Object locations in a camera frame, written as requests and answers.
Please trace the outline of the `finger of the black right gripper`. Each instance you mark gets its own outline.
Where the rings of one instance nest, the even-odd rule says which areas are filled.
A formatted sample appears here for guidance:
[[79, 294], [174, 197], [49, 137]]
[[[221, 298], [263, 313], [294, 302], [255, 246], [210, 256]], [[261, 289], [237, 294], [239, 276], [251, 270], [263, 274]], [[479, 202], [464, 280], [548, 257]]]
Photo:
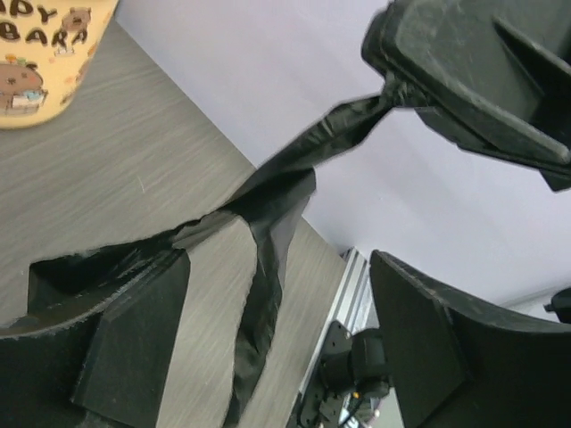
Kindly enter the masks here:
[[543, 160], [535, 160], [527, 155], [505, 152], [485, 142], [464, 125], [456, 122], [441, 109], [429, 106], [417, 108], [416, 114], [425, 125], [444, 137], [449, 142], [466, 152], [506, 161], [518, 166], [536, 169], [553, 192], [565, 191], [570, 188], [570, 166], [556, 166]]
[[569, 164], [569, 2], [393, 1], [361, 54], [499, 152]]

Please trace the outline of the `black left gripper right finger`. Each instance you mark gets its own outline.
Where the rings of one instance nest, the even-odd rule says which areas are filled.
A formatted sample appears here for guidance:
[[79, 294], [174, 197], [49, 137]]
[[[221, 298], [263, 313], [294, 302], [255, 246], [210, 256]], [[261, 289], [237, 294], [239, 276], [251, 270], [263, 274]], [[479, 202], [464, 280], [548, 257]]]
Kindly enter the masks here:
[[382, 251], [370, 280], [406, 426], [569, 426], [568, 325], [491, 304]]

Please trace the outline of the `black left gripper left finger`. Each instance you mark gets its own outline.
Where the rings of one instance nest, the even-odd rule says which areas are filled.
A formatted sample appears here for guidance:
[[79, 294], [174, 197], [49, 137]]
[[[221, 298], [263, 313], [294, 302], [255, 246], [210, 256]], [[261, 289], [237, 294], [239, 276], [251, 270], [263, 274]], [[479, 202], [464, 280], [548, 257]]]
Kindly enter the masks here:
[[2, 426], [155, 426], [190, 267], [183, 250], [31, 264], [1, 330]]

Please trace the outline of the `black trash bag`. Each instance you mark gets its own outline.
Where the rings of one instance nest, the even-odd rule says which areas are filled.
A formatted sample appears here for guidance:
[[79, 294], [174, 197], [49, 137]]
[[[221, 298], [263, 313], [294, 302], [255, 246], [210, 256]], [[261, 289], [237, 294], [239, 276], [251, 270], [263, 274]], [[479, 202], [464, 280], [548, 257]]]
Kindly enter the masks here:
[[147, 256], [183, 250], [188, 255], [234, 219], [242, 219], [256, 246], [256, 269], [236, 333], [232, 391], [224, 419], [226, 427], [235, 427], [266, 365], [282, 302], [287, 254], [316, 187], [315, 167], [360, 144], [390, 110], [426, 102], [412, 84], [386, 82], [379, 95], [336, 106], [260, 166], [215, 211], [140, 241], [63, 257], [92, 258], [117, 249]]

